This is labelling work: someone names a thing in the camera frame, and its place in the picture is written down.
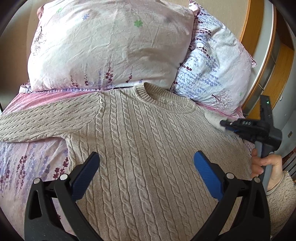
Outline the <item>person's right hand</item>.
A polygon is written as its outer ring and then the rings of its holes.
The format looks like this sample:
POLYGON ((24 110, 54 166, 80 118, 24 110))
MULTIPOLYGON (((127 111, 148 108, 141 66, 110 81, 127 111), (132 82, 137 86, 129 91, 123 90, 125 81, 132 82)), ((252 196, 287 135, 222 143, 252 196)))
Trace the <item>person's right hand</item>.
POLYGON ((271 175, 267 186, 267 191, 273 189, 278 183, 280 183, 283 171, 282 171, 282 158, 280 155, 270 154, 265 158, 260 158, 257 154, 257 149, 253 149, 251 152, 251 178, 258 177, 264 173, 263 167, 271 165, 271 175))

